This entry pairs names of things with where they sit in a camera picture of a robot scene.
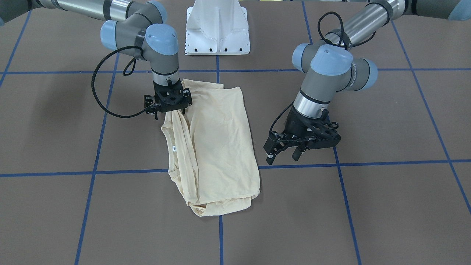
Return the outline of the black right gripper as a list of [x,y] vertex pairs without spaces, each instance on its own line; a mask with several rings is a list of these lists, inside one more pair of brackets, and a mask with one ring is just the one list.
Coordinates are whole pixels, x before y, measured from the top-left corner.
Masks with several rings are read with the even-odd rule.
[[181,113],[185,115],[187,108],[193,104],[190,90],[183,87],[182,81],[167,85],[154,82],[153,85],[157,104],[156,110],[152,111],[155,120],[158,120],[158,112],[181,110]]

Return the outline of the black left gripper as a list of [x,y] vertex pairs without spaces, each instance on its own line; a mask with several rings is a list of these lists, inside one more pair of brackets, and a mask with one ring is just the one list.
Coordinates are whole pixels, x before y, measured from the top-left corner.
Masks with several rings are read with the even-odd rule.
[[338,123],[328,120],[329,111],[326,108],[321,108],[320,114],[320,117],[312,119],[291,107],[284,130],[281,133],[272,128],[269,130],[269,136],[264,144],[267,164],[272,165],[276,156],[290,147],[295,147],[293,160],[299,161],[306,150],[336,146],[341,139],[336,131]]

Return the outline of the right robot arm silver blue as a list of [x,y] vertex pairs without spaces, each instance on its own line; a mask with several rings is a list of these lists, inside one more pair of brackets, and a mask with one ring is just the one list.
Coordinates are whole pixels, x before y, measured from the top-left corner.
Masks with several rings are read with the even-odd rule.
[[185,110],[193,104],[191,92],[179,75],[178,37],[167,25],[167,11],[156,0],[144,4],[127,0],[2,0],[1,25],[39,7],[64,10],[103,21],[100,39],[111,50],[95,68],[91,89],[96,102],[105,112],[95,91],[96,75],[109,57],[123,53],[137,60],[148,61],[153,75],[154,95],[145,95],[145,107],[140,113],[156,115]]

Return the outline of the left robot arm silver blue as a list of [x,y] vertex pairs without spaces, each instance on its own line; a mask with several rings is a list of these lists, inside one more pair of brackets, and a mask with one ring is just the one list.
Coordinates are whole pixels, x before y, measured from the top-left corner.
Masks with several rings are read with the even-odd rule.
[[360,91],[372,87],[378,78],[377,66],[368,59],[356,59],[354,47],[368,42],[375,32],[403,15],[433,17],[449,21],[470,19],[469,0],[370,0],[351,19],[313,44],[302,43],[292,55],[292,63],[305,78],[289,111],[284,130],[269,130],[264,144],[266,162],[272,165],[276,156],[294,148],[292,158],[298,161],[311,149],[326,149],[340,142],[338,124],[327,119],[328,106],[337,92]]

